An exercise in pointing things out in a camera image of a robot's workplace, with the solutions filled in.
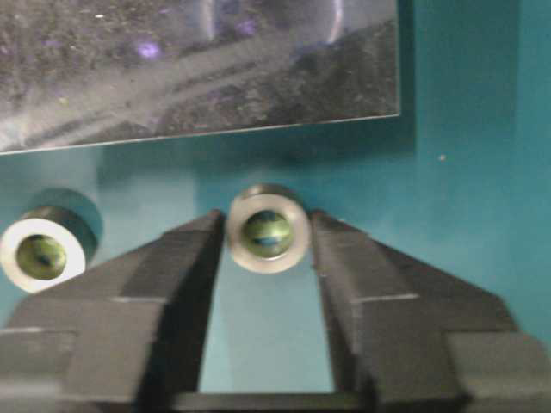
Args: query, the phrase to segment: metal bushing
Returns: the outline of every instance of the metal bushing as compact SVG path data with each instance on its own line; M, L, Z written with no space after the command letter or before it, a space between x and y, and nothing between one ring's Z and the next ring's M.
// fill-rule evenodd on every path
M310 245L310 221L287 188L258 184L232 203L226 232L233 260L257 273L273 274L297 264Z
M97 240L86 222L56 206L42 206L12 224L0 239L0 264L22 290L37 293L86 269Z

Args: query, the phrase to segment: metal ring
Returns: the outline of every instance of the metal ring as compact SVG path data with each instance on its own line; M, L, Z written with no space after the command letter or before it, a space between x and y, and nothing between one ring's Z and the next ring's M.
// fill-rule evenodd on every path
M57 271L38 276L29 271L22 256L35 260L36 266L46 266L39 262L36 245L42 243L51 255L61 257L62 264ZM26 213L12 224L0 239L0 264L8 278L22 290L37 293L61 282L70 280L86 269L97 248L96 237L88 225L75 213L59 207L44 206Z
M263 256L251 250L244 239L244 228L259 213L272 213L290 228L288 245L281 254ZM259 184L246 189L233 200L226 233L233 260L257 273L273 274L296 265L307 253L311 239L310 221L296 196L279 185Z

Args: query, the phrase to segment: teal surface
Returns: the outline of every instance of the teal surface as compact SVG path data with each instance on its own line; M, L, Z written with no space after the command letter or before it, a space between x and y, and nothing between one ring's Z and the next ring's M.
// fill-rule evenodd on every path
M103 262L257 182L502 295L551 345L551 2L400 2L399 118L0 157L0 226L41 191L90 197ZM22 294L0 280L0 316ZM203 391L328 391L309 261L250 274L225 254Z

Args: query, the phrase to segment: scratched surface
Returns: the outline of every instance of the scratched surface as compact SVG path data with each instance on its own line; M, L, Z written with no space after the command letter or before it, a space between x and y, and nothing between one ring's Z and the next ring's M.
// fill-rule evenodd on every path
M6 0L0 153L396 115L395 0Z

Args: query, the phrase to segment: washer hole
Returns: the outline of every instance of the washer hole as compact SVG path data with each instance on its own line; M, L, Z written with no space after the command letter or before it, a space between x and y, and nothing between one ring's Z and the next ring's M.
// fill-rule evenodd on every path
M281 214L264 210L247 219L241 229L241 240L255 256L277 258L293 243L293 227Z
M33 235L25 238L17 249L17 265L36 280L59 277L67 263L65 249L52 237Z

